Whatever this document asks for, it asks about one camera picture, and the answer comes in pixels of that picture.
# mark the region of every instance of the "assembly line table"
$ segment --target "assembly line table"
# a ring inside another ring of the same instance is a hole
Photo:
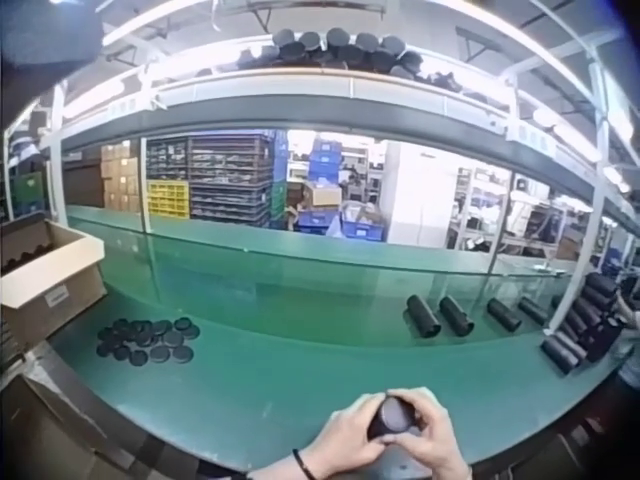
[[[361,393],[422,385],[449,409],[467,461],[479,462],[547,427],[616,367],[607,357],[561,377],[540,353],[542,332],[532,322],[519,334],[505,335],[479,317],[474,318],[478,334],[463,341],[444,329],[431,342],[412,337],[399,313],[411,293],[428,295],[444,284],[453,295],[478,287],[465,301],[477,303],[483,295],[486,278],[455,268],[469,266],[471,257],[452,262],[454,273],[442,281],[444,270],[419,272],[415,262],[411,270],[389,270],[371,260],[320,262],[255,253],[246,245],[233,250],[142,235],[81,215],[71,223],[105,240],[101,269],[109,294],[59,332],[52,345],[91,390],[134,423],[231,468],[262,466],[306,445],[332,411]],[[183,238],[194,235],[182,225]],[[263,240],[254,241],[264,249]],[[298,246],[303,253],[305,248]],[[392,258],[375,261],[402,264]],[[446,263],[442,257],[422,261]],[[544,298],[562,281],[547,280]],[[540,278],[522,270],[489,281],[499,282],[493,291],[507,298]],[[314,295],[320,301],[309,305]],[[136,369],[95,354],[97,332],[116,318],[185,314],[202,331],[189,364]],[[372,468],[384,478],[420,472],[393,450]]]

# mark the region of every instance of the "human hand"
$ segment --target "human hand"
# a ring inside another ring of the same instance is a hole
[[[384,393],[367,393],[333,412],[318,437],[300,452],[318,480],[368,465],[382,454],[385,445],[380,439],[369,441],[367,429],[384,399]]]
[[[409,402],[419,415],[420,436],[410,433],[385,435],[385,444],[404,448],[413,458],[429,467],[437,480],[467,480],[471,469],[458,448],[449,412],[426,388],[394,389],[389,395]]]

